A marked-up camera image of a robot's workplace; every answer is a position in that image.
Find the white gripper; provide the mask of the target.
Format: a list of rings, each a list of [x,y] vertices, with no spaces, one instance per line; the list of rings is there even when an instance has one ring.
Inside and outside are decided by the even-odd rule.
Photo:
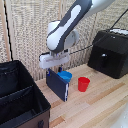
[[[54,54],[52,52],[46,52],[39,56],[39,65],[42,69],[48,69],[48,75],[51,75],[50,67],[54,67],[57,65],[61,65],[67,63],[70,59],[70,55],[68,51],[63,51],[58,54]],[[58,72],[62,72],[63,65],[59,66]]]

